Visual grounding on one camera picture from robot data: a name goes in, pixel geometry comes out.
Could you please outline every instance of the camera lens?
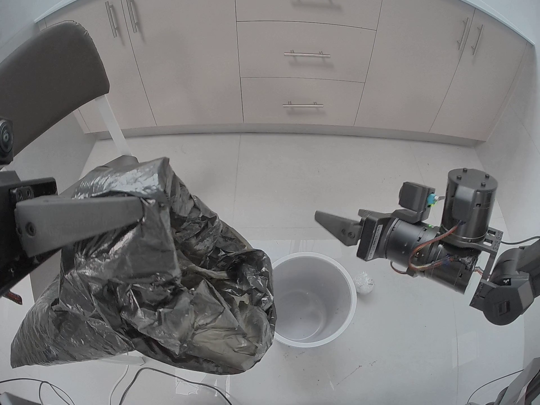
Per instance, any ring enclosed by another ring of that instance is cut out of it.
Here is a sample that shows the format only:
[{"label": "camera lens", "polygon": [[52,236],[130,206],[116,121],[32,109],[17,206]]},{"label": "camera lens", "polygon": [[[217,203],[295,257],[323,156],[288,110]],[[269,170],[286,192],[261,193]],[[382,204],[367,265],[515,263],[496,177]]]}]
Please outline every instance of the camera lens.
[{"label": "camera lens", "polygon": [[13,133],[10,124],[5,120],[0,120],[0,153],[5,156],[13,148]]}]

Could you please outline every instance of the screw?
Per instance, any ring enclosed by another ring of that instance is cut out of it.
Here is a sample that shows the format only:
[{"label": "screw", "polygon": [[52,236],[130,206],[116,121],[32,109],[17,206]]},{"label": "screw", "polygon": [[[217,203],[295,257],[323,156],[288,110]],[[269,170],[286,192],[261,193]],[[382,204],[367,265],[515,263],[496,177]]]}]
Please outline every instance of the screw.
[{"label": "screw", "polygon": [[26,224],[26,233],[31,237],[36,235],[36,227],[34,226],[32,222],[28,222]]}]

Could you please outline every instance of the white chair leg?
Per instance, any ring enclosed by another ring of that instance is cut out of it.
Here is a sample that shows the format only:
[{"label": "white chair leg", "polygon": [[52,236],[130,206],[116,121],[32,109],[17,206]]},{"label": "white chair leg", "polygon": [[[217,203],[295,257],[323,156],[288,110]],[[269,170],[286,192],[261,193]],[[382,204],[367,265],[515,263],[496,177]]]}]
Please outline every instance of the white chair leg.
[{"label": "white chair leg", "polygon": [[124,138],[124,134],[122,133],[114,113],[112,112],[111,104],[107,99],[107,95],[104,94],[103,96],[95,98],[94,100],[96,101],[98,110],[102,115],[103,121],[105,122],[105,126],[107,126],[112,140],[118,149],[118,153],[120,153],[120,155],[132,156],[131,150],[127,145],[126,139]]}]

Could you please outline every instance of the white cable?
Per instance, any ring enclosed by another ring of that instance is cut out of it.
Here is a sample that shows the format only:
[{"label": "white cable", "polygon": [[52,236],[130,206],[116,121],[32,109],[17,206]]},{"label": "white cable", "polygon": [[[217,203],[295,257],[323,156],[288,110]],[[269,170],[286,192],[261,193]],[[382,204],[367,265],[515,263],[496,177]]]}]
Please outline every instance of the white cable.
[{"label": "white cable", "polygon": [[114,387],[112,388],[111,390],[111,394],[109,395],[109,405],[112,405],[112,395],[114,394],[114,391],[116,390],[116,388],[118,387],[118,384],[120,384],[122,382],[122,380],[126,377],[127,375],[127,371],[130,369],[130,365],[127,364],[126,365],[126,370],[124,371],[124,374],[118,378],[118,381],[116,382],[116,384],[114,385]]}]

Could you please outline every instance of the bucket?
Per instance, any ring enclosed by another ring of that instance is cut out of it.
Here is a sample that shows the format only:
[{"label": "bucket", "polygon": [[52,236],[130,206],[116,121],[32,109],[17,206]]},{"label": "bucket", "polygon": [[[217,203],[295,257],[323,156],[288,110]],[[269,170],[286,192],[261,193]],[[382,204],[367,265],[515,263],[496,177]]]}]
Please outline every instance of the bucket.
[{"label": "bucket", "polygon": [[341,264],[326,255],[299,252],[280,258],[272,268],[278,342],[319,347],[345,331],[356,310],[356,289]]}]

